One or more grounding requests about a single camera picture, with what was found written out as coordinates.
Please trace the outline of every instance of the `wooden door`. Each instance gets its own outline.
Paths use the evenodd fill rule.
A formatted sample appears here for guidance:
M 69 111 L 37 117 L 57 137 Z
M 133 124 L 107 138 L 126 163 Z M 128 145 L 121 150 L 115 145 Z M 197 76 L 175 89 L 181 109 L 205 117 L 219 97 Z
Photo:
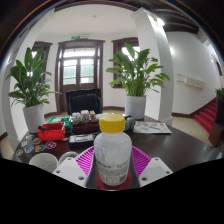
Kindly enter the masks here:
M 97 60 L 95 56 L 88 56 L 88 55 L 62 58 L 62 63 L 60 66 L 60 89 L 62 93 L 60 106 L 62 111 L 67 111 L 67 105 L 66 105 L 67 91 L 96 88 L 97 86 L 96 61 Z

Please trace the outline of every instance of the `tiled floor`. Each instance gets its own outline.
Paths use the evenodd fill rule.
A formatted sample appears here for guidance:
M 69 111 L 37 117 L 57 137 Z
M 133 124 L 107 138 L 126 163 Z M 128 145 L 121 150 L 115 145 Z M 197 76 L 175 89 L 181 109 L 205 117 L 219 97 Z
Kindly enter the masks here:
M 124 111 L 104 110 L 103 113 L 124 114 Z M 67 115 L 67 112 L 63 112 L 60 116 L 66 116 L 66 115 Z M 172 126 L 180 131 L 183 131 L 207 143 L 208 145 L 211 145 L 210 141 L 208 140 L 208 136 L 209 136 L 208 132 L 194 119 L 174 117 Z M 12 160 L 14 152 L 9 144 L 8 137 L 4 138 L 1 141 L 1 152 L 5 159 Z

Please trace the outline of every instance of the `black chair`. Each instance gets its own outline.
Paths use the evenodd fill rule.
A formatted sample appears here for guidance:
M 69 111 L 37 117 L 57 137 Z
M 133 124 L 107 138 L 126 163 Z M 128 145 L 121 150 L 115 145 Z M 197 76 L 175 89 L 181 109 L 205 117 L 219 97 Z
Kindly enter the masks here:
M 94 110 L 96 114 L 102 113 L 101 89 L 84 89 L 66 92 L 68 115 L 82 110 Z

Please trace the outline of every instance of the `potted plant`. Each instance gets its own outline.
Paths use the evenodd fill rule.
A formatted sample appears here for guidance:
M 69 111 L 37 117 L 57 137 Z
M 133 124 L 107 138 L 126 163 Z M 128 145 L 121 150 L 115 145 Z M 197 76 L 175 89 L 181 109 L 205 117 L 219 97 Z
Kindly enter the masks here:
M 215 89 L 216 99 L 224 101 L 224 91 L 222 89 Z
M 16 66 L 10 69 L 10 74 L 6 77 L 8 79 L 12 76 L 17 81 L 14 91 L 8 96 L 14 98 L 11 106 L 14 102 L 24 105 L 24 117 L 30 133 L 37 133 L 38 126 L 45 123 L 43 103 L 49 104 L 49 101 L 43 97 L 48 96 L 49 93 L 56 93 L 50 91 L 50 85 L 47 84 L 51 81 L 50 79 L 45 79 L 39 83 L 43 74 L 51 75 L 50 72 L 43 72 L 47 63 L 47 61 L 41 60 L 43 50 L 43 47 L 39 48 L 33 57 L 31 49 L 27 48 L 24 65 L 16 60 Z
M 131 115 L 135 119 L 143 119 L 145 114 L 146 105 L 146 91 L 153 89 L 154 86 L 164 87 L 163 81 L 170 80 L 169 76 L 164 73 L 159 73 L 150 77 L 151 72 L 155 72 L 156 69 L 163 68 L 158 65 L 158 59 L 148 55 L 150 49 L 145 49 L 140 52 L 134 50 L 134 48 L 124 43 L 130 56 L 125 55 L 122 51 L 117 51 L 114 55 L 114 59 L 110 59 L 111 62 L 116 62 L 118 65 L 113 68 L 107 68 L 107 72 L 117 74 L 117 79 L 109 84 L 122 84 L 127 95 L 125 98 L 125 115 Z

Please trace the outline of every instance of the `table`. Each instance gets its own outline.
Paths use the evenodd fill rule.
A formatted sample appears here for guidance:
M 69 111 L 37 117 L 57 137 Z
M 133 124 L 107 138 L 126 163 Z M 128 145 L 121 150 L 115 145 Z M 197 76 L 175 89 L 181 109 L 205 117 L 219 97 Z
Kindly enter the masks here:
M 145 116 L 144 121 L 158 122 L 147 116 Z M 159 157 L 173 172 L 177 172 L 190 165 L 223 158 L 223 154 L 218 149 L 172 126 L 167 126 L 172 134 L 140 134 L 131 131 L 126 133 L 130 136 L 133 146 L 139 148 L 151 158 Z M 25 141 L 28 134 L 29 133 L 27 133 L 21 141 Z M 55 142 L 57 143 L 56 148 L 45 149 L 43 153 L 51 153 L 58 160 L 68 151 L 75 151 L 80 154 L 87 149 L 86 147 L 71 149 L 67 141 Z M 20 157 L 14 154 L 13 161 L 28 164 L 30 159 L 36 154 L 35 150 L 31 153 L 24 152 Z

